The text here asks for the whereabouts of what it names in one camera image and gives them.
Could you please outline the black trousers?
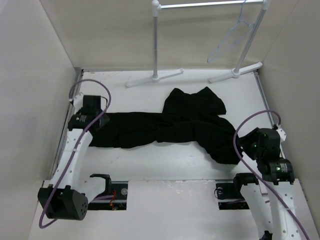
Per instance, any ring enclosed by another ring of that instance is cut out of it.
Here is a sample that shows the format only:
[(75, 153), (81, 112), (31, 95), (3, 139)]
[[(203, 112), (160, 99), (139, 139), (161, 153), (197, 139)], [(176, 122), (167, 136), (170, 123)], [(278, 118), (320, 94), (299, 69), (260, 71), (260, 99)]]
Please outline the black trousers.
[(174, 88), (161, 113), (114, 112), (94, 133), (91, 147), (130, 149), (158, 143), (196, 142), (219, 164), (237, 165), (235, 128), (223, 116), (224, 102), (208, 87), (196, 93)]

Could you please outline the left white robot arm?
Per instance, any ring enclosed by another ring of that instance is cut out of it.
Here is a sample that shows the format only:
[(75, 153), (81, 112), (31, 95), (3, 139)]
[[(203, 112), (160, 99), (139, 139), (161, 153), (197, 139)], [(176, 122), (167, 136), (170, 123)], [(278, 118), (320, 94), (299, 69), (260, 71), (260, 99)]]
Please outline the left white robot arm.
[(112, 195), (108, 174), (94, 173), (80, 180), (80, 171), (93, 135), (109, 122), (101, 107), (101, 96), (77, 95), (72, 104), (75, 113), (67, 124), (66, 143), (55, 173), (47, 187), (41, 187), (37, 198), (43, 210), (40, 220), (81, 221), (89, 204)]

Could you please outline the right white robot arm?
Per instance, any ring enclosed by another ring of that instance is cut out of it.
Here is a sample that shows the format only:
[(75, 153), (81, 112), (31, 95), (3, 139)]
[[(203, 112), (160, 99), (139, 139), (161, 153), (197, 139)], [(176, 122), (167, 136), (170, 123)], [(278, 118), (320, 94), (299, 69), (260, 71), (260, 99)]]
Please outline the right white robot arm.
[(293, 187), (294, 169), (281, 157), (281, 128), (255, 128), (239, 139), (234, 147), (256, 161), (258, 171), (250, 169), (233, 179), (232, 192), (244, 198), (261, 240), (308, 240), (310, 237), (296, 216)]

